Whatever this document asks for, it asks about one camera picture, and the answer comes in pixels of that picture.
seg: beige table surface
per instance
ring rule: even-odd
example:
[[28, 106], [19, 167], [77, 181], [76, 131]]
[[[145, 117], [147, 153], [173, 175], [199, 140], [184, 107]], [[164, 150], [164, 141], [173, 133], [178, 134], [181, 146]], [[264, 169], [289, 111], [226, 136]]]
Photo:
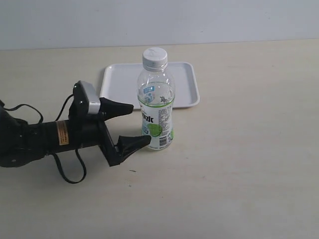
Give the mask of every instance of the beige table surface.
[[[140, 62], [145, 48], [0, 51], [0, 99], [54, 120], [75, 82], [98, 89], [107, 65]], [[52, 157], [0, 168], [1, 239], [319, 238], [319, 40], [164, 48], [194, 66], [201, 95], [174, 110], [173, 144], [112, 168], [97, 147], [82, 149], [78, 185]], [[138, 135], [141, 116], [107, 125], [116, 141]], [[61, 159], [79, 178], [74, 153]]]

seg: white tray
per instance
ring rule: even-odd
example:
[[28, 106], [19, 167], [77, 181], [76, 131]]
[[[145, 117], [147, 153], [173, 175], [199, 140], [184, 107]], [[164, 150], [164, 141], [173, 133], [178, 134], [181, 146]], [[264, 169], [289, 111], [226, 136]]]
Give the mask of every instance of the white tray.
[[[108, 66], [104, 72], [100, 97], [132, 104], [134, 109], [140, 109], [137, 99], [137, 79], [142, 69], [141, 63]], [[169, 62], [168, 69], [175, 79], [174, 108], [197, 105], [199, 92], [193, 66], [187, 62]]]

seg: cable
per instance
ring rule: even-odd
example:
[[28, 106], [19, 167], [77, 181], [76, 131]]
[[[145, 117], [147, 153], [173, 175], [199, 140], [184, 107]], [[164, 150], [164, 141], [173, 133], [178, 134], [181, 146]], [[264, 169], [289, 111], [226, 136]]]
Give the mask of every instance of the cable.
[[5, 109], [6, 111], [16, 111], [16, 110], [20, 109], [22, 106], [28, 106], [28, 107], [30, 107], [31, 109], [34, 109], [35, 111], [37, 111], [38, 114], [40, 115], [40, 120], [39, 120], [38, 123], [43, 123], [43, 115], [41, 114], [40, 111], [38, 111], [35, 107], [33, 107], [33, 106], [31, 106], [31, 105], [21, 104], [21, 105], [18, 105], [18, 106], [16, 106], [16, 107], [14, 107], [14, 108], [11, 108], [11, 109], [7, 109], [7, 108], [4, 108], [4, 109]]
[[68, 182], [68, 183], [70, 183], [70, 184], [80, 183], [80, 182], [82, 182], [82, 181], [85, 179], [85, 177], [86, 177], [86, 167], [85, 167], [85, 164], [84, 164], [84, 162], [83, 162], [83, 159], [81, 158], [81, 156], [80, 156], [80, 154], [79, 154], [79, 150], [78, 150], [78, 149], [75, 150], [75, 154], [76, 154], [76, 156], [77, 156], [78, 160], [80, 161], [80, 163], [81, 163], [81, 165], [82, 165], [82, 168], [83, 168], [83, 176], [82, 176], [82, 178], [81, 178], [79, 181], [72, 181], [72, 180], [68, 179], [68, 178], [65, 176], [65, 174], [64, 174], [64, 171], [63, 171], [63, 168], [62, 168], [62, 165], [61, 165], [61, 161], [60, 161], [60, 159], [59, 159], [59, 156], [58, 156], [56, 153], [53, 153], [53, 154], [52, 154], [52, 156], [54, 157], [56, 166], [57, 166], [57, 168], [58, 168], [58, 170], [59, 170], [60, 175], [62, 176], [62, 178], [64, 179], [64, 181], [66, 181], [66, 182]]
[[62, 108], [61, 108], [61, 111], [60, 111], [60, 113], [59, 113], [59, 115], [58, 115], [58, 117], [56, 118], [55, 121], [58, 121], [58, 120], [60, 119], [60, 117], [61, 117], [61, 115], [62, 115], [62, 113], [63, 113], [63, 111], [64, 111], [64, 108], [65, 108], [66, 104], [68, 103], [69, 99], [71, 99], [73, 96], [74, 96], [74, 95], [71, 94], [71, 95], [68, 96], [68, 98], [66, 98], [66, 100], [65, 100], [65, 102], [64, 102], [64, 104], [63, 104], [63, 106], [62, 106]]

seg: clear plastic bottle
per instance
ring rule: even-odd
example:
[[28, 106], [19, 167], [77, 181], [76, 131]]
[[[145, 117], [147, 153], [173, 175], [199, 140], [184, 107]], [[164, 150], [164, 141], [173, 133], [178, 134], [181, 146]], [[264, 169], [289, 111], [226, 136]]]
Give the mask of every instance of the clear plastic bottle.
[[138, 99], [142, 110], [142, 134], [152, 137], [149, 148], [167, 148], [173, 138], [172, 109], [175, 82], [167, 70], [167, 52], [152, 47], [143, 53], [143, 67], [138, 78]]

